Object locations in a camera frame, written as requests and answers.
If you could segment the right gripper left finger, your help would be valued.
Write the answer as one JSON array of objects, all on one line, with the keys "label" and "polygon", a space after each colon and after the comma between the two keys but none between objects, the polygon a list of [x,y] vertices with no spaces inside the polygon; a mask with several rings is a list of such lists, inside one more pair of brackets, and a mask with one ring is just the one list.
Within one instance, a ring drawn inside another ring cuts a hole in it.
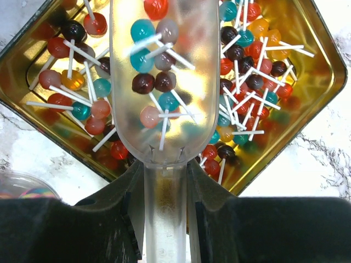
[{"label": "right gripper left finger", "polygon": [[142,162],[68,205],[1,200],[1,262],[137,262],[144,233]]}]

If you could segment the square tin of lollipops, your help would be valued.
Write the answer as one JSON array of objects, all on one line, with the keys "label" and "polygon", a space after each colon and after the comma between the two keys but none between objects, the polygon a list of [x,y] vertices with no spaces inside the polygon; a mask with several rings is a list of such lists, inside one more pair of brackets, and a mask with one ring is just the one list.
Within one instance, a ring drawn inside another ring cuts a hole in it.
[{"label": "square tin of lollipops", "polygon": [[[251,99],[249,130],[256,135],[242,143],[233,129],[222,140],[235,151],[226,160],[222,186],[241,196],[327,196],[350,200],[350,69],[338,50],[344,39],[324,25],[335,21],[349,2],[260,1],[264,19],[283,42],[301,44],[309,57],[292,51],[286,60],[293,72],[286,84],[269,82],[276,108],[266,106],[256,122],[260,103]],[[97,152],[101,136],[90,137],[67,112],[28,106],[46,102],[51,90],[30,88],[50,53],[47,42],[60,35],[60,22],[82,22],[82,1],[1,1],[1,170],[37,176],[68,202],[86,196],[118,178],[126,160],[111,155],[110,142]]]}]

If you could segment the clear plastic scoop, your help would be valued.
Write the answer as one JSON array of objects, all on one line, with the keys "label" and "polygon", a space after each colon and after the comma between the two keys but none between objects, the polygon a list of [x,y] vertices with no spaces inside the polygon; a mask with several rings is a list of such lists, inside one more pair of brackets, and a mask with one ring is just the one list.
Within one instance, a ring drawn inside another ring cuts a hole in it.
[{"label": "clear plastic scoop", "polygon": [[218,118],[219,3],[112,1],[114,122],[144,167],[148,262],[186,261],[186,166]]}]

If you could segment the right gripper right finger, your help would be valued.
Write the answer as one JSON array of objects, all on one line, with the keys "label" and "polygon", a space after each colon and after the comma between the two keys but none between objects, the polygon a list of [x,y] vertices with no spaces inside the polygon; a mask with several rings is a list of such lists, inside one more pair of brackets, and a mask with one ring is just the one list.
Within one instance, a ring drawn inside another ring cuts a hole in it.
[{"label": "right gripper right finger", "polygon": [[192,262],[350,262],[350,203],[237,197],[187,165]]}]

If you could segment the clear glass jar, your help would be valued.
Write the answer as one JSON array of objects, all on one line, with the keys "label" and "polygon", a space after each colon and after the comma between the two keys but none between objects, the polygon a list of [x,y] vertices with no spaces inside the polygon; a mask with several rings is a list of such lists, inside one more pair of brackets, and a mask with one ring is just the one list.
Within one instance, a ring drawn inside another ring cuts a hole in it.
[{"label": "clear glass jar", "polygon": [[58,193],[45,181],[24,173],[1,172],[1,199],[55,198]]}]

